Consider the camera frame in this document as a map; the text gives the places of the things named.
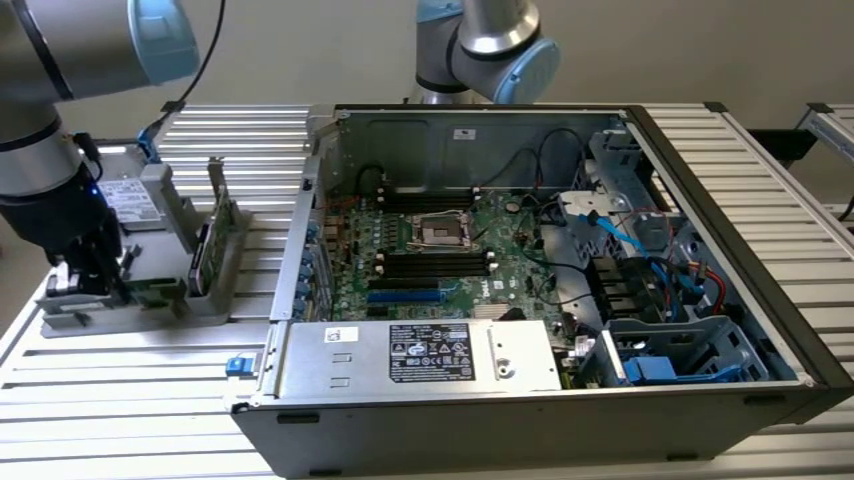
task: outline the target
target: slotted metal surface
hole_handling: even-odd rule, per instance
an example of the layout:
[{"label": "slotted metal surface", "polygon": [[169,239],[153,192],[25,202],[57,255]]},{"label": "slotted metal surface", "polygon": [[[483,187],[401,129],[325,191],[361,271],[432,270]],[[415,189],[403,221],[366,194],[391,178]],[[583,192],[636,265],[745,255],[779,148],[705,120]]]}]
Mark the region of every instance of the slotted metal surface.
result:
[{"label": "slotted metal surface", "polygon": [[[212,202],[204,164],[209,155],[224,156],[233,196],[242,208],[257,212],[232,322],[185,331],[45,340],[30,302],[0,342],[0,478],[276,478],[230,422],[220,397],[253,387],[250,380],[226,382],[222,364],[230,356],[257,351],[265,341],[304,159],[305,111],[210,106],[188,107],[178,115],[160,145],[178,191],[196,204]],[[701,105],[651,105],[649,112],[854,372],[850,255],[787,194],[725,118]],[[575,432],[573,438],[583,441],[583,433]],[[711,462],[453,477],[831,480],[851,475],[854,401],[806,425],[764,430]]]},{"label": "slotted metal surface", "polygon": [[854,105],[815,103],[808,107],[796,128],[812,132],[854,165]]}]

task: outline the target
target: white wall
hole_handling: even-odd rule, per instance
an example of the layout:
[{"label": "white wall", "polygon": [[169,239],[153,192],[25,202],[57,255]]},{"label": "white wall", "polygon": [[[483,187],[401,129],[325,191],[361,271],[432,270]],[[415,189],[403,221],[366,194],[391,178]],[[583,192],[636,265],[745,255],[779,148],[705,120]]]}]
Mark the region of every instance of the white wall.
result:
[{"label": "white wall", "polygon": [[[563,51],[543,100],[715,100],[744,124],[777,127],[791,126],[808,101],[854,102],[852,0],[536,3]],[[218,2],[184,4],[206,48]],[[190,101],[399,101],[413,73],[413,15],[415,0],[230,0]],[[98,136],[132,135],[182,85],[69,104],[65,123]],[[835,160],[815,165],[800,169],[804,182],[836,179],[828,192],[846,196],[854,169]]]}]

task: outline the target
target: motherboard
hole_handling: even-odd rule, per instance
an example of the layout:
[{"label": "motherboard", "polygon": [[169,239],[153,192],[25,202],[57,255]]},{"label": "motherboard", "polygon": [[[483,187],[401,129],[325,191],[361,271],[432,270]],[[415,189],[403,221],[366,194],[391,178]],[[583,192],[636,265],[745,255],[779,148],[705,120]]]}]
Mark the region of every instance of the motherboard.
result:
[{"label": "motherboard", "polygon": [[525,196],[489,191],[440,211],[464,202],[334,199],[324,229],[333,320],[496,319],[512,310],[557,329],[548,268],[521,254],[525,245],[541,249],[527,242],[535,226]]}]

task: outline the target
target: blue latch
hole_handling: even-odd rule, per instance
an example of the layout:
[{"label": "blue latch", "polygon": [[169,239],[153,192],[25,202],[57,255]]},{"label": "blue latch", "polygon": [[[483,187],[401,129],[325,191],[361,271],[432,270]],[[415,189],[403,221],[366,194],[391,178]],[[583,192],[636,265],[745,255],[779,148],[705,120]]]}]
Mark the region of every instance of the blue latch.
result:
[{"label": "blue latch", "polygon": [[254,358],[252,357],[233,357],[228,359],[225,363],[225,376],[226,377],[250,377],[254,375],[252,367],[254,366]]}]

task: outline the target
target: power supply label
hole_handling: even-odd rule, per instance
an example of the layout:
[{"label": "power supply label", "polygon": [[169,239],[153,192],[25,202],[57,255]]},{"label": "power supply label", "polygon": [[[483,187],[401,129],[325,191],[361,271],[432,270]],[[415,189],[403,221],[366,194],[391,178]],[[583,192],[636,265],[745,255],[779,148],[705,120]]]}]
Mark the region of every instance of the power supply label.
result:
[{"label": "power supply label", "polygon": [[388,376],[395,383],[475,379],[468,324],[391,325]]},{"label": "power supply label", "polygon": [[97,187],[106,204],[116,211],[121,223],[145,222],[160,219],[154,202],[148,196],[142,182],[136,179],[100,182]]}]

